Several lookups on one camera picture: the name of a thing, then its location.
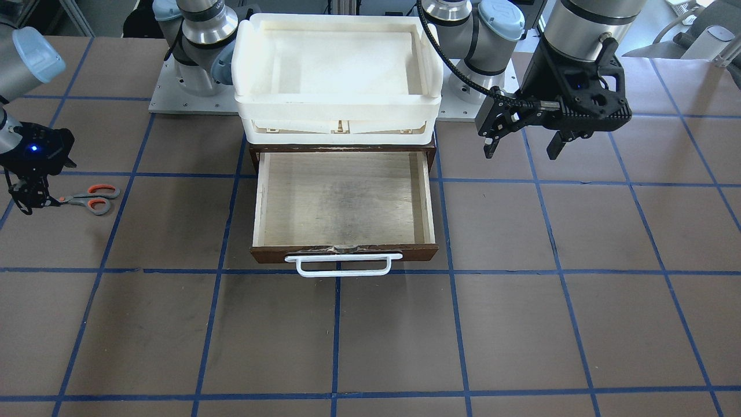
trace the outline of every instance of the light blue joint cap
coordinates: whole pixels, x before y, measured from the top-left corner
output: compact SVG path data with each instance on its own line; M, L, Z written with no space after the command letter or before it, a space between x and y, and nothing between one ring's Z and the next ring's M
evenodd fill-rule
M154 19L158 22L167 22L182 16L177 0L154 0L152 11Z
M34 28L13 31L13 44L28 70L40 82L49 82L67 67L62 57Z
M525 32L525 15L507 0L481 0L481 18L499 36L510 41L519 41Z

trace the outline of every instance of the open drawer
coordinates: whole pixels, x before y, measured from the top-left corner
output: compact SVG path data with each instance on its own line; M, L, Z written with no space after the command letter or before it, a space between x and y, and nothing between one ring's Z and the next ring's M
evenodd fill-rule
M437 252L425 152L260 154L252 255L301 275L383 275ZM386 268L305 271L303 263L386 260Z

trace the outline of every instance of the drawer handle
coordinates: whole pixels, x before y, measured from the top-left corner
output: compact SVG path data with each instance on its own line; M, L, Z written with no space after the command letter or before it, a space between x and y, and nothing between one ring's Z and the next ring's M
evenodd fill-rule
M286 262L296 263L296 271L306 278L328 278L328 277L375 277L386 275L391 270L391 261L401 259L402 254L337 254L337 255L298 255L285 257ZM336 262L338 260L385 260L384 269L360 269L345 271L305 271L302 268L304 262Z

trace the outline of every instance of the white plastic crate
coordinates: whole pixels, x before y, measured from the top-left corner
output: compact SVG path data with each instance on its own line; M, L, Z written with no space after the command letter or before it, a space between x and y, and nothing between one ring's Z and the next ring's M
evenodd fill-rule
M441 99L442 60L415 17L256 14L232 73L256 144L424 145Z

